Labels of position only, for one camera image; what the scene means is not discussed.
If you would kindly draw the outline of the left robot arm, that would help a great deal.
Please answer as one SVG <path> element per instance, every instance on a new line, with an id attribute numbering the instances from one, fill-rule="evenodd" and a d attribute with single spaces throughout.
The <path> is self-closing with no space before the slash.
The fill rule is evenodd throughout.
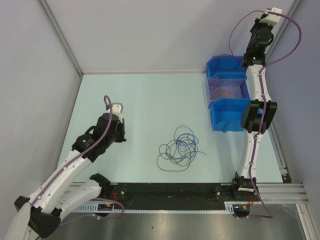
<path id="1" fill-rule="evenodd" d="M 78 189 L 65 192 L 111 144 L 126 140 L 120 108 L 118 104 L 112 106 L 98 118 L 96 125 L 79 136 L 63 163 L 34 193 L 15 200 L 17 215 L 5 237 L 7 240 L 26 240 L 30 232 L 47 238 L 77 207 L 95 198 L 105 200 L 112 194 L 111 182 L 99 173 L 93 174 Z"/>

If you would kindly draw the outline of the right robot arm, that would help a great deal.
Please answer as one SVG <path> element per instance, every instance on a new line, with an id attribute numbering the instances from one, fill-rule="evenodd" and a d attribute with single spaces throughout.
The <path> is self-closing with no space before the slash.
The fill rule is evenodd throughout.
<path id="1" fill-rule="evenodd" d="M 278 22 L 278 17 L 271 17 L 266 13 L 256 18 L 243 55 L 242 66 L 249 83 L 250 100 L 240 120 L 244 129 L 242 160 L 230 188 L 231 196 L 237 201 L 257 192 L 258 150 L 278 108 L 278 104 L 271 100 L 265 78 L 266 48 L 274 40 L 272 29 Z"/>

